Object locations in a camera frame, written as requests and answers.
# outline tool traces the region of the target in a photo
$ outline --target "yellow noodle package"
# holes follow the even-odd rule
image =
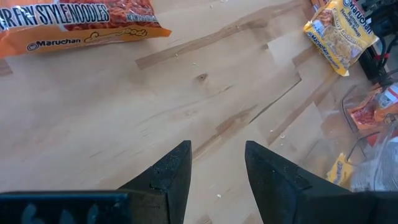
[[[330,0],[304,32],[342,76],[348,76],[348,68],[378,40],[354,0]]]

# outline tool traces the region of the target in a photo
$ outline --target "small yellow packet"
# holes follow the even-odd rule
[[[353,166],[346,162],[346,156],[340,153],[333,167],[326,175],[326,180],[339,185],[340,187],[349,188],[349,180],[353,173]]]
[[[304,26],[304,32],[342,76],[378,37],[353,0],[330,0]]]

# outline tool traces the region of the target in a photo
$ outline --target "maruchan logo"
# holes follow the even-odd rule
[[[356,6],[353,0],[343,0],[343,5],[344,7],[350,9],[353,17],[361,24],[366,33],[372,34],[371,26],[366,22],[366,18],[363,16],[361,10]]]
[[[51,47],[59,45],[77,44],[80,43],[80,39],[63,39],[63,40],[38,40],[30,43],[26,49],[30,52],[35,51],[41,47]]]
[[[352,0],[343,0],[343,5],[345,7],[349,7],[349,5],[351,4]]]

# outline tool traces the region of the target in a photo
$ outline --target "instant noodle package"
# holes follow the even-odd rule
[[[378,38],[354,0],[330,0],[304,27],[319,51],[342,76]]]
[[[170,33],[150,0],[0,1],[0,58]]]

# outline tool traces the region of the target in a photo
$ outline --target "orange wrapper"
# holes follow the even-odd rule
[[[149,0],[0,1],[0,58],[170,33]]]
[[[387,108],[381,108],[377,101],[377,95],[381,94],[381,88],[369,93],[361,104],[348,113],[359,130],[376,128],[383,124],[391,124],[398,119],[398,103]]]

